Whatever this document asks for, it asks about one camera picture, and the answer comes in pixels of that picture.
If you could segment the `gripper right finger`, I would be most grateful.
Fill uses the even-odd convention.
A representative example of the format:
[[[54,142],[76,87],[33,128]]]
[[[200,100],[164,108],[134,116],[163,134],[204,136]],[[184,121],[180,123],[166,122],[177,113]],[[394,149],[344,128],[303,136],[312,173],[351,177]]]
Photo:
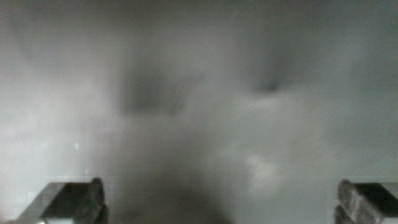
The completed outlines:
[[[333,224],[398,224],[398,183],[339,182]]]

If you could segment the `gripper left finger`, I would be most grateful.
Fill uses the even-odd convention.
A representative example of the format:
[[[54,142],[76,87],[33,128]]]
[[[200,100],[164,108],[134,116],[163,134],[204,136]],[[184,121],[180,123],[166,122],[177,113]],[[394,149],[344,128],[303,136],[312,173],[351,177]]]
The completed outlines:
[[[104,224],[106,204],[102,181],[68,182],[40,214],[44,224]]]

